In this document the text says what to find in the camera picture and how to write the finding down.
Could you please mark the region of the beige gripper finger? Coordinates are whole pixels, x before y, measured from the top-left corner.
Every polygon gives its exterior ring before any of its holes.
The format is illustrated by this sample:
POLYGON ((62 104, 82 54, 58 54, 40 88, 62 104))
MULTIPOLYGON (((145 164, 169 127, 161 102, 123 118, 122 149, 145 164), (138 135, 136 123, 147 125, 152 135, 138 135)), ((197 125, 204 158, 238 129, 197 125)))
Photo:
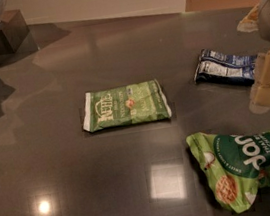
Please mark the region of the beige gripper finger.
POLYGON ((239 22, 236 30, 239 32, 255 32, 257 31, 258 28, 258 12, 259 12, 259 5, 255 5, 249 12, 248 14, 241 19, 239 22))
POLYGON ((255 114, 270 110, 270 50, 258 53, 255 61, 254 84, 251 87, 249 110, 255 114))

